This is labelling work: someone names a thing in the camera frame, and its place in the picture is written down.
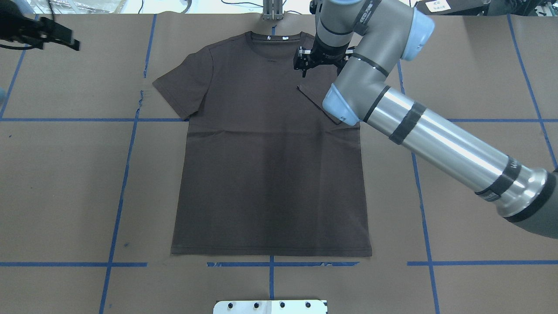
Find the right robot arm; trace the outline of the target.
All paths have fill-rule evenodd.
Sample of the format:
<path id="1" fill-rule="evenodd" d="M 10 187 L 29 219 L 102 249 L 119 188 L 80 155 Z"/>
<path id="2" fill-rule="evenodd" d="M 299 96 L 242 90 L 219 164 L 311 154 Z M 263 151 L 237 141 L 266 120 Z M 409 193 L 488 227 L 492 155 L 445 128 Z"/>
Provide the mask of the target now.
<path id="1" fill-rule="evenodd" d="M 557 171 L 528 167 L 444 115 L 391 87 L 387 77 L 411 61 L 434 33 L 434 20 L 398 0 L 312 0 L 315 38 L 295 53 L 303 76 L 337 68 L 323 109 L 341 123 L 366 123 L 393 143 L 488 201 L 514 226 L 558 236 Z"/>

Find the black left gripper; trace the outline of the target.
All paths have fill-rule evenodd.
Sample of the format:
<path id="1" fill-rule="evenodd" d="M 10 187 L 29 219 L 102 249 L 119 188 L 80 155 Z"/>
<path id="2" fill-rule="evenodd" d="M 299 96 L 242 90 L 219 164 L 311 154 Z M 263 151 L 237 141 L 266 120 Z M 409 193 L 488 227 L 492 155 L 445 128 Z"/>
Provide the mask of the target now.
<path id="1" fill-rule="evenodd" d="M 76 40 L 72 30 L 58 24 L 51 12 L 51 18 L 42 17 L 32 20 L 22 13 L 22 10 L 12 0 L 2 0 L 0 4 L 0 38 L 6 42 L 19 42 L 28 47 L 1 44 L 1 48 L 9 50 L 30 50 L 43 48 L 44 42 L 51 37 L 52 42 L 61 44 L 74 51 L 80 51 L 81 42 Z"/>

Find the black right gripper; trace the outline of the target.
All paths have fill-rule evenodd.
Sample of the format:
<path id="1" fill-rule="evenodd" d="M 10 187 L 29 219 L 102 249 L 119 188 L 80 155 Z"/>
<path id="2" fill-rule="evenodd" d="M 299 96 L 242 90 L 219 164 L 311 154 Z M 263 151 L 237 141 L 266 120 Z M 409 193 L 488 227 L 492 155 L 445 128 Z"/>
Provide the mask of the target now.
<path id="1" fill-rule="evenodd" d="M 315 37 L 311 49 L 299 46 L 293 57 L 293 69 L 301 71 L 302 78 L 306 77 L 307 71 L 317 66 L 333 65 L 337 74 L 343 70 L 348 59 L 354 53 L 354 46 L 345 44 L 341 47 L 333 47 L 324 44 L 320 38 Z"/>

